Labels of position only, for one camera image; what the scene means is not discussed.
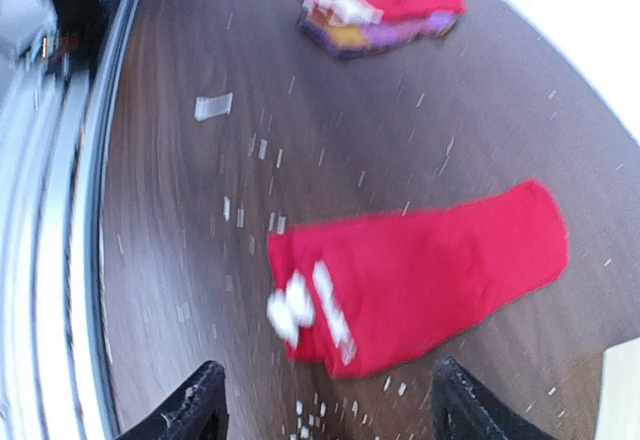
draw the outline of red cloth on box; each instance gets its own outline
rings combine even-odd
[[[371,6],[382,10],[383,23],[428,17],[436,12],[462,15],[466,12],[464,0],[366,0]]]
[[[316,310],[297,348],[287,344],[289,358],[324,362],[333,377],[362,377],[419,358],[549,285],[568,264],[561,213],[535,181],[450,210],[293,228],[269,237],[268,254],[276,288],[284,290],[298,270]],[[314,282],[318,262],[327,266],[352,345],[332,338]]]

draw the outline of white tissue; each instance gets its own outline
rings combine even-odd
[[[278,290],[267,301],[267,318],[280,338],[286,340],[293,348],[298,346],[298,325],[287,308],[285,295]]]
[[[291,312],[294,321],[301,327],[310,327],[316,319],[316,311],[313,308],[311,295],[305,284],[304,278],[296,270],[287,284],[285,293],[287,308]]]

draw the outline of red towel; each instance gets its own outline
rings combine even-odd
[[[419,358],[568,264],[561,213],[535,181],[450,210],[294,228],[270,236],[268,254],[276,288],[297,270],[316,311],[289,358],[324,362],[333,377]]]
[[[428,17],[435,12],[462,15],[466,11],[464,0],[366,0],[372,7],[382,10],[383,23]]]

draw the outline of small white fragment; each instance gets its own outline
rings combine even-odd
[[[449,156],[449,154],[451,153],[451,149],[453,148],[453,144],[456,141],[456,137],[451,137],[451,141],[449,142],[449,145],[447,145],[447,151],[445,153],[445,156]]]
[[[278,235],[282,235],[286,227],[287,227],[287,217],[278,215],[278,228],[276,230],[276,233]]]
[[[238,228],[244,227],[244,208],[242,207],[238,209],[238,218],[236,219],[236,227]]]
[[[122,248],[122,238],[120,238],[119,233],[116,233],[116,239],[118,240],[118,250],[120,250],[120,255],[124,255],[124,248]]]
[[[278,336],[286,340],[292,347],[298,346],[298,326],[291,316],[284,300],[284,293],[276,291],[267,300],[267,318]],[[296,403],[296,412],[302,414],[302,404]]]
[[[231,200],[229,200],[229,197],[224,197],[224,209],[222,212],[224,219],[228,222],[231,218]]]
[[[304,277],[297,270],[293,272],[291,279],[287,283],[285,302],[291,312],[294,321],[301,327],[311,327],[316,319],[316,311],[313,308],[313,301]],[[318,403],[318,394],[315,395],[314,403]]]
[[[251,137],[251,140],[249,140],[249,152],[247,153],[247,157],[250,157],[251,155],[253,155],[253,152],[255,152],[256,150],[256,140],[257,140],[257,133],[254,133],[253,136]]]
[[[260,150],[258,151],[258,158],[264,160],[267,158],[267,141],[262,138],[260,140]]]
[[[178,321],[180,323],[184,323],[191,318],[191,307],[189,306],[189,302],[184,302],[182,305],[177,306],[176,310],[178,312]]]
[[[233,93],[227,93],[219,97],[197,97],[194,117],[197,121],[202,122],[219,115],[228,115],[231,113],[231,105],[233,104]]]

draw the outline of wooden floor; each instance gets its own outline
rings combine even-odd
[[[296,400],[315,413],[316,394],[329,405],[316,439],[428,439],[431,366],[454,355],[542,429],[593,437],[602,353],[640,335],[640,149],[508,7],[468,4],[443,41],[340,62],[297,31],[295,0],[141,1],[103,211],[123,428],[215,359],[228,375],[230,439],[294,433]],[[196,96],[227,92],[231,115],[194,120]],[[322,366],[287,362],[265,317],[271,212],[296,225],[450,206],[529,177],[566,216],[571,263],[559,282],[372,378],[333,382]],[[396,388],[384,393],[388,375]]]

